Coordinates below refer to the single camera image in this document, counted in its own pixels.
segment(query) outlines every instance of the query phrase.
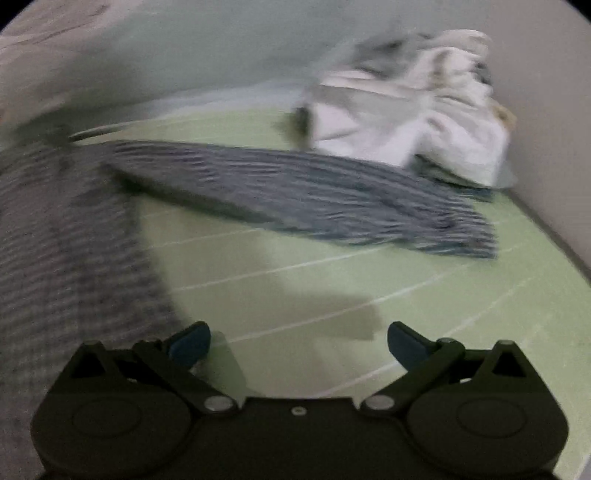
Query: white wall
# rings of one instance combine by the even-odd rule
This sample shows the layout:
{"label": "white wall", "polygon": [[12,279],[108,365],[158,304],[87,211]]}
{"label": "white wall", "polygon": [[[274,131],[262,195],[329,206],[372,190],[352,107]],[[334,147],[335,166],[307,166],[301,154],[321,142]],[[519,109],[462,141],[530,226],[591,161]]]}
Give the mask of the white wall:
{"label": "white wall", "polygon": [[515,191],[591,267],[591,24],[563,0],[493,0],[485,31]]}
{"label": "white wall", "polygon": [[[77,1],[91,8],[98,0]],[[63,64],[64,56],[72,54],[66,43],[56,54],[61,63],[57,69],[41,64],[46,61],[43,53],[36,61],[11,66],[8,73],[0,68],[0,106],[12,111],[12,115],[5,116],[5,131],[37,116],[35,109],[40,111],[41,99],[56,98],[59,103],[67,98],[67,106],[77,110],[69,116],[70,123],[75,128],[90,128],[151,116],[153,111],[145,109],[113,107],[179,92],[194,98],[211,90],[267,80],[289,79],[290,85],[305,85],[315,72],[347,53],[353,44],[377,33],[481,28],[490,2],[100,1],[118,5],[132,1],[140,5],[119,25],[94,38],[84,54]],[[37,0],[36,4],[37,8],[55,6],[54,0]],[[74,99],[62,95],[74,90],[78,92]],[[55,120],[44,118],[37,127],[43,130],[47,121]]]}

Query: gray wall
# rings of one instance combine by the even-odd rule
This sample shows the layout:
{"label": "gray wall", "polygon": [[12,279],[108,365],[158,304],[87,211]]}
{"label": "gray wall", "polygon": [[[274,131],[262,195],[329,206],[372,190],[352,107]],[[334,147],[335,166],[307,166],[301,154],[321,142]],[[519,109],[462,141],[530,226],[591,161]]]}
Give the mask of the gray wall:
{"label": "gray wall", "polygon": [[493,0],[484,31],[518,117],[515,192],[591,267],[591,24],[563,0]]}
{"label": "gray wall", "polygon": [[480,28],[489,0],[144,0],[109,48],[73,65],[98,92],[78,105],[307,78],[389,28]]}

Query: crumpled white towel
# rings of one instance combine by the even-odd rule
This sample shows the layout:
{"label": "crumpled white towel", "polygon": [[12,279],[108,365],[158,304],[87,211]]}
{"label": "crumpled white towel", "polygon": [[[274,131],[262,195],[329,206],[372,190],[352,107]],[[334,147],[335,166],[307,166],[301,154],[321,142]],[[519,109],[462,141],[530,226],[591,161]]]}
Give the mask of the crumpled white towel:
{"label": "crumpled white towel", "polygon": [[495,186],[509,132],[495,115],[491,86],[474,73],[490,43],[482,32],[449,30],[418,41],[396,77],[328,72],[308,98],[311,146],[400,167],[423,155],[466,180]]}

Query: white grid line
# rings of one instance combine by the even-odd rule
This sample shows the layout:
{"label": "white grid line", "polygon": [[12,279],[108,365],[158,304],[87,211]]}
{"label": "white grid line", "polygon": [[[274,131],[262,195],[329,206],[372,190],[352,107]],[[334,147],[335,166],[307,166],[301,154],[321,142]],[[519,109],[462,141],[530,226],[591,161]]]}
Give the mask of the white grid line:
{"label": "white grid line", "polygon": [[485,314],[487,314],[487,313],[491,312],[492,310],[494,310],[494,308],[499,303],[502,303],[506,299],[512,297],[515,294],[515,292],[517,292],[519,289],[525,287],[534,278],[535,278],[535,276],[528,277],[528,278],[520,281],[518,284],[513,285],[509,290],[507,290],[506,292],[504,292],[504,294],[500,295],[497,299],[493,300],[487,308],[485,308],[484,310],[479,311],[477,314],[475,314],[475,315],[473,315],[471,317],[468,317],[467,319],[462,320],[459,325],[456,325],[454,328],[452,328],[448,332],[444,333],[442,336],[443,337],[449,337],[451,335],[454,335],[457,332],[461,332],[463,329],[465,329],[468,326],[472,325],[473,323],[477,322]]}
{"label": "white grid line", "polygon": [[262,231],[261,228],[243,228],[240,230],[232,230],[230,232],[222,232],[222,233],[212,233],[211,235],[202,235],[202,236],[192,236],[191,238],[185,238],[184,240],[174,240],[171,242],[165,242],[159,245],[151,245],[150,248],[164,248],[169,247],[170,245],[183,245],[189,244],[191,242],[197,242],[199,240],[208,240],[210,238],[221,238],[224,236],[232,236],[232,235],[239,235],[240,233],[251,233],[251,232],[260,232]]}
{"label": "white grid line", "polygon": [[[509,248],[507,248],[505,250],[502,250],[502,252],[510,252],[512,250],[515,250],[517,248],[522,247],[523,245],[524,244],[514,245],[514,246],[509,247]],[[492,308],[494,308],[494,306],[496,306],[499,303],[501,297],[499,297],[497,300],[493,301],[489,307],[492,306]],[[443,336],[449,336],[449,335],[451,335],[451,331],[448,332],[448,333],[446,333],[446,334],[444,334]],[[363,374],[360,377],[357,377],[357,378],[354,378],[352,380],[346,381],[346,382],[344,382],[344,383],[342,383],[340,385],[337,385],[335,387],[329,388],[328,390],[324,390],[322,392],[315,393],[314,395],[311,396],[311,398],[320,398],[320,397],[325,397],[327,395],[332,395],[333,393],[336,393],[336,392],[338,392],[340,390],[344,390],[345,388],[349,388],[349,387],[352,387],[354,385],[357,385],[357,384],[359,384],[361,382],[364,382],[365,380],[369,380],[370,378],[373,378],[373,377],[375,377],[375,376],[377,376],[377,375],[379,375],[379,374],[381,374],[381,373],[383,373],[383,372],[385,372],[385,371],[387,371],[387,370],[389,370],[389,369],[391,369],[391,368],[393,368],[393,367],[395,367],[397,365],[399,365],[398,362],[388,363],[388,364],[383,365],[383,366],[381,366],[381,367],[379,367],[379,368],[377,368],[375,370],[372,370],[371,372],[368,372],[366,374]]]}
{"label": "white grid line", "polygon": [[252,278],[252,277],[259,277],[261,275],[267,275],[269,273],[278,273],[278,272],[283,272],[283,271],[287,271],[287,270],[293,270],[296,268],[303,268],[303,267],[308,267],[310,265],[319,265],[322,263],[327,263],[327,262],[333,262],[336,260],[344,260],[345,258],[351,258],[351,257],[357,257],[358,255],[367,255],[367,254],[371,254],[380,250],[384,250],[386,248],[390,247],[390,245],[383,245],[380,247],[376,247],[376,248],[369,248],[369,249],[365,249],[362,251],[357,251],[351,254],[346,254],[346,255],[337,255],[335,257],[326,257],[326,258],[322,258],[320,260],[311,260],[309,262],[304,262],[304,263],[300,263],[300,264],[296,264],[296,265],[288,265],[286,267],[278,267],[278,268],[271,268],[269,270],[258,270],[256,272],[251,272],[251,273],[245,273],[242,275],[233,275],[231,277],[226,277],[226,278],[221,278],[220,280],[211,280],[211,281],[207,281],[204,283],[197,283],[194,285],[187,285],[184,287],[177,287],[174,288],[172,291],[187,291],[187,290],[195,290],[197,288],[205,288],[205,287],[211,287],[212,285],[219,285],[220,283],[226,283],[229,281],[238,281],[238,280],[244,280],[245,278]]}
{"label": "white grid line", "polygon": [[380,304],[380,303],[383,303],[387,300],[390,300],[390,299],[393,299],[396,297],[401,297],[403,295],[413,292],[414,290],[418,290],[419,288],[426,287],[428,285],[436,283],[439,280],[441,280],[442,278],[447,277],[448,275],[451,275],[451,274],[455,273],[456,271],[462,270],[462,269],[468,267],[469,265],[470,264],[462,264],[459,267],[450,268],[449,270],[446,270],[445,272],[440,273],[438,275],[434,275],[425,281],[414,284],[410,287],[401,288],[400,290],[389,293],[388,295],[384,295],[383,297],[379,297],[377,299],[372,299],[372,300],[369,300],[369,301],[366,301],[363,303],[359,303],[353,307],[349,307],[349,308],[342,309],[342,310],[337,310],[335,312],[325,313],[324,315],[321,315],[319,317],[314,317],[314,318],[307,319],[307,320],[301,320],[299,322],[289,323],[287,325],[281,325],[279,327],[273,327],[273,328],[269,328],[266,330],[259,330],[258,332],[246,333],[244,335],[234,337],[234,338],[226,340],[224,342],[214,343],[214,344],[212,344],[212,347],[216,347],[216,346],[220,346],[220,345],[227,345],[230,343],[242,342],[245,340],[253,340],[255,338],[260,338],[265,335],[270,335],[272,333],[283,332],[285,330],[290,330],[290,329],[301,327],[304,325],[309,325],[311,323],[317,323],[317,322],[321,322],[323,320],[328,320],[328,319],[331,319],[334,317],[338,317],[338,316],[343,315],[345,313],[355,312],[357,310],[361,310],[361,309],[363,309],[365,307],[369,307],[371,305]]}

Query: light green surface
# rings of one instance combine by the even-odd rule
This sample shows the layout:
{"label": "light green surface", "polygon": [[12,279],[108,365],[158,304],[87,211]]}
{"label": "light green surface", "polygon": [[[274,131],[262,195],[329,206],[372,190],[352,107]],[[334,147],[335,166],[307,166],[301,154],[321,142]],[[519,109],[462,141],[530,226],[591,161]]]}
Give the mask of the light green surface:
{"label": "light green surface", "polygon": [[[287,149],[287,125],[276,111],[207,113],[144,122],[101,139]],[[404,373],[386,346],[395,320],[469,348],[510,338],[569,418],[557,473],[574,479],[591,449],[591,290],[509,199],[478,209],[496,225],[496,261],[341,247],[147,197],[139,214],[180,314],[223,332],[207,366],[215,386],[238,397],[360,400]]]}

